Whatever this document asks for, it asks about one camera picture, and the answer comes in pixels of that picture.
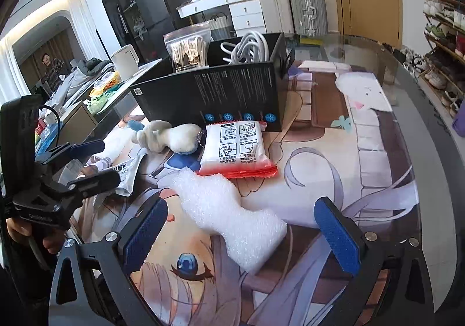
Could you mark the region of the white medicine sachet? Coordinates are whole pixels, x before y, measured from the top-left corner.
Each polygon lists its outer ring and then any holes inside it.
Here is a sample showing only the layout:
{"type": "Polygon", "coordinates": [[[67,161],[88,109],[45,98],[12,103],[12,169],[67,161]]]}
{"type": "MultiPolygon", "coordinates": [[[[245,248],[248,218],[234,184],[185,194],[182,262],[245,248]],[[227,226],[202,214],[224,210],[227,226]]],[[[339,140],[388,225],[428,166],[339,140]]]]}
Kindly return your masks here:
{"type": "Polygon", "coordinates": [[[129,197],[133,193],[135,177],[138,173],[140,163],[146,156],[147,151],[141,150],[135,157],[114,165],[109,157],[92,156],[82,168],[81,173],[89,176],[106,170],[113,170],[118,173],[120,183],[115,189],[115,193],[122,197],[129,197]]]}

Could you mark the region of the white plush toy keychain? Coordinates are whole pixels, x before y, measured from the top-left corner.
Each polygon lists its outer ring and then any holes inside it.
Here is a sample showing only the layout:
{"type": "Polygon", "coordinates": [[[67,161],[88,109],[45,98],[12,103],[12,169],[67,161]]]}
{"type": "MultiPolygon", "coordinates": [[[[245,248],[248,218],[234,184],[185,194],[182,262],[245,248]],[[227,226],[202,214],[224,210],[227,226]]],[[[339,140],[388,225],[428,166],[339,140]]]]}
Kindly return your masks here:
{"type": "Polygon", "coordinates": [[[190,155],[197,151],[203,130],[195,124],[173,127],[168,121],[151,121],[143,125],[130,120],[128,127],[133,131],[132,142],[154,153],[166,147],[179,155],[190,155]]]}

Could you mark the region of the red white snack packet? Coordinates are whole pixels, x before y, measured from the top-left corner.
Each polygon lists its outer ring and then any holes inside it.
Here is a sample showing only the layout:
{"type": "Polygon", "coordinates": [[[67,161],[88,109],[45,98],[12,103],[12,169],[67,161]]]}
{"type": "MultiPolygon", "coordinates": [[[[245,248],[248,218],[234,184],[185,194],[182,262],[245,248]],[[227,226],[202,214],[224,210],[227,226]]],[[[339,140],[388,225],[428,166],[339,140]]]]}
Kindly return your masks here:
{"type": "Polygon", "coordinates": [[[278,167],[269,159],[262,137],[266,126],[258,121],[208,125],[198,174],[227,179],[276,176],[278,167]]]}

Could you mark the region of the white foam wrap piece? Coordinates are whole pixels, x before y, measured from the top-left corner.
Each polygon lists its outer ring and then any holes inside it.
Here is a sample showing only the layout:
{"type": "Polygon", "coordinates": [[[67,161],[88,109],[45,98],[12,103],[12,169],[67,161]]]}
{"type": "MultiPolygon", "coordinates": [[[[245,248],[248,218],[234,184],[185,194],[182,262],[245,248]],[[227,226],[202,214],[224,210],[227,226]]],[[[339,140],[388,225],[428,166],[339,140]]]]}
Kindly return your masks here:
{"type": "Polygon", "coordinates": [[[199,228],[221,236],[227,255],[247,273],[257,273],[286,237],[285,221],[269,209],[243,208],[236,186],[220,173],[200,176],[184,168],[170,187],[182,210],[199,228]]]}

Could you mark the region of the zip bag of white laces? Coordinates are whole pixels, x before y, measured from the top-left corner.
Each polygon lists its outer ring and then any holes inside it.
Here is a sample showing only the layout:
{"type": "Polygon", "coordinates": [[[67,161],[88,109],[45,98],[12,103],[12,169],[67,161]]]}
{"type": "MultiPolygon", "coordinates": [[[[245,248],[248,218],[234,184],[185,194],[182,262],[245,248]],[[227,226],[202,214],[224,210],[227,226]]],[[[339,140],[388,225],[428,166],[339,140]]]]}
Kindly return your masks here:
{"type": "Polygon", "coordinates": [[[207,53],[212,41],[210,25],[202,22],[163,36],[175,73],[207,67],[207,53]]]}

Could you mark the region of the black cardboard box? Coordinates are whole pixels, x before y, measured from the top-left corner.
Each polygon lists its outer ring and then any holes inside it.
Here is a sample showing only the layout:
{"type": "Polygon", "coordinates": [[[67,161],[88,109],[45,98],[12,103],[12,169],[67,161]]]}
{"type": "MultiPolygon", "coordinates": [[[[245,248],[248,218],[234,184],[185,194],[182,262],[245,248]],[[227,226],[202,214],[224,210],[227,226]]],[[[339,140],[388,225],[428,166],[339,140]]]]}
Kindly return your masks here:
{"type": "Polygon", "coordinates": [[[131,87],[149,121],[200,127],[225,121],[262,121],[280,132],[285,115],[288,71],[295,55],[283,33],[266,34],[269,60],[229,65],[221,43],[210,43],[207,68],[175,74],[170,57],[149,69],[131,87]]]}

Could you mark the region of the person in plaid shirt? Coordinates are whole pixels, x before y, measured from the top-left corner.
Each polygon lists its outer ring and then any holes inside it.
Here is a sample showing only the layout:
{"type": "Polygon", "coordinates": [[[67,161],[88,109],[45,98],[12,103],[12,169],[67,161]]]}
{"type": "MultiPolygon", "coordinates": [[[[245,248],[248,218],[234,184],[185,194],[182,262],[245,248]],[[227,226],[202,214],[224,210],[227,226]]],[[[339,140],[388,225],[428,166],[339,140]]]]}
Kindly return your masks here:
{"type": "Polygon", "coordinates": [[[55,92],[69,74],[65,62],[59,58],[52,58],[48,53],[42,56],[42,64],[45,66],[45,74],[41,79],[42,84],[47,84],[51,93],[55,92]]]}

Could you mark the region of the white air purifier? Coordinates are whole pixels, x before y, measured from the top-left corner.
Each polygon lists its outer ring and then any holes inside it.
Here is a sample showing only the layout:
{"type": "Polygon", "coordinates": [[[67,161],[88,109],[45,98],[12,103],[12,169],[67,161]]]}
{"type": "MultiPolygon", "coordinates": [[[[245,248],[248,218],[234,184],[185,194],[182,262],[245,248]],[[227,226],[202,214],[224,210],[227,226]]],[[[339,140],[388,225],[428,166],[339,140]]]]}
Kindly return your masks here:
{"type": "Polygon", "coordinates": [[[132,44],[125,45],[115,51],[110,59],[123,81],[129,80],[139,71],[140,59],[132,44]]]}

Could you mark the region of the anime print table mat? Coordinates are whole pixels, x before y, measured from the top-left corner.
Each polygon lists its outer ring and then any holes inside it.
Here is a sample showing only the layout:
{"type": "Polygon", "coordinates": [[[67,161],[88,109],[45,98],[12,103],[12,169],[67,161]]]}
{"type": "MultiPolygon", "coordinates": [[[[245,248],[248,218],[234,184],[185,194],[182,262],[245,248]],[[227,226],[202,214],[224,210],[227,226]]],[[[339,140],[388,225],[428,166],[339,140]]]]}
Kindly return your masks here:
{"type": "Polygon", "coordinates": [[[305,70],[289,80],[285,121],[264,136],[277,166],[270,178],[227,184],[249,210],[267,209],[287,225],[286,237],[262,268],[246,272],[222,236],[199,228],[169,184],[197,159],[169,150],[145,153],[115,128],[89,171],[139,160],[133,192],[87,199],[72,224],[97,242],[122,230],[155,197],[168,215],[133,282],[166,325],[315,325],[349,282],[320,235],[314,204],[328,197],[365,232],[400,241],[421,235],[419,196],[400,127],[373,74],[305,70]]]}

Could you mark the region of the purple bag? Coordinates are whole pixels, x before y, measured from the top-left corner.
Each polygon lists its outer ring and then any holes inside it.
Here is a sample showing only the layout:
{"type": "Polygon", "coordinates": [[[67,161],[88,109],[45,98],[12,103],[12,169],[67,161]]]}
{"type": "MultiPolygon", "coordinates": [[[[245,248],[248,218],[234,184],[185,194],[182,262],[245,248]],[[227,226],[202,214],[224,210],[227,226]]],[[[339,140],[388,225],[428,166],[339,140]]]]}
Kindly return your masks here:
{"type": "Polygon", "coordinates": [[[461,103],[457,114],[454,117],[452,127],[460,137],[465,137],[465,105],[461,103]]]}

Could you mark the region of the black refrigerator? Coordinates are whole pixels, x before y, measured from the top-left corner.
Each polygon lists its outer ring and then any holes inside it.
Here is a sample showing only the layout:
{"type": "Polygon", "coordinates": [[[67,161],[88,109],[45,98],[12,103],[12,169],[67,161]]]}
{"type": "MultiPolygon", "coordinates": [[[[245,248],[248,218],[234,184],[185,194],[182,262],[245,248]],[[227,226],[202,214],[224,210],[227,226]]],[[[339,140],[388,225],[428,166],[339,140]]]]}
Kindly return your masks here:
{"type": "Polygon", "coordinates": [[[144,22],[144,39],[139,47],[146,61],[164,58],[168,55],[163,36],[190,25],[187,18],[181,18],[177,8],[188,0],[135,0],[144,22]]]}

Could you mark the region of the wicker basket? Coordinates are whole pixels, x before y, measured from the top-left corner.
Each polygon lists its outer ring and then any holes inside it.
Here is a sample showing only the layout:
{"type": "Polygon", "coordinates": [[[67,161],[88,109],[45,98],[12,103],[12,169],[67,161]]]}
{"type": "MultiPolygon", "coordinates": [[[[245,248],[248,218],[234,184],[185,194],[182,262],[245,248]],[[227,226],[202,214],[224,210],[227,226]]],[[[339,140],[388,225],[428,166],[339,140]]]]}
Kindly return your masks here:
{"type": "Polygon", "coordinates": [[[214,15],[208,24],[213,41],[226,40],[232,36],[233,24],[227,15],[214,15]]]}

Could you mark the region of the wooden shoe rack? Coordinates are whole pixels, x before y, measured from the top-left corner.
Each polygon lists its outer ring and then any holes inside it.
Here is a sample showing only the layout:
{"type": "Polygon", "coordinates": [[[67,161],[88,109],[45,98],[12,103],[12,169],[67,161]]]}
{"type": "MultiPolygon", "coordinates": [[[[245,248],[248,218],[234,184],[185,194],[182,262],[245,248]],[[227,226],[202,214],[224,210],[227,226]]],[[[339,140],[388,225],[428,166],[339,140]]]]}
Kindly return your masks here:
{"type": "Polygon", "coordinates": [[[430,51],[421,77],[456,117],[464,101],[464,0],[424,0],[423,15],[430,51]]]}

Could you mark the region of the white desk with drawers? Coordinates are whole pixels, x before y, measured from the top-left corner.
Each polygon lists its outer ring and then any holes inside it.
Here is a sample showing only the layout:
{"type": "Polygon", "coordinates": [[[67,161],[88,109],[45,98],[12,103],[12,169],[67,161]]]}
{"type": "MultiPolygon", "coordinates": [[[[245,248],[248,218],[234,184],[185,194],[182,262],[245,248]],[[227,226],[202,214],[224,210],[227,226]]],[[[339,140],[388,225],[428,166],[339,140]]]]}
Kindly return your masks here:
{"type": "Polygon", "coordinates": [[[237,36],[252,30],[267,33],[260,0],[193,0],[179,6],[177,12],[180,18],[186,18],[221,6],[228,6],[237,36]]]}

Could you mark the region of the silver aluminium suitcase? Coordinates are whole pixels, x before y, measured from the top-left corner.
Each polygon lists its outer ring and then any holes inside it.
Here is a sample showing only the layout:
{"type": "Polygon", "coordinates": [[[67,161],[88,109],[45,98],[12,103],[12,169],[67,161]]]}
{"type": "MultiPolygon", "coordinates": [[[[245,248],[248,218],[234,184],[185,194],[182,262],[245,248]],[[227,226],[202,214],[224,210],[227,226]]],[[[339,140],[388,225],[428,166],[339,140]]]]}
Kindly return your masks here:
{"type": "Polygon", "coordinates": [[[328,33],[326,0],[290,0],[296,34],[321,37],[328,33]]]}

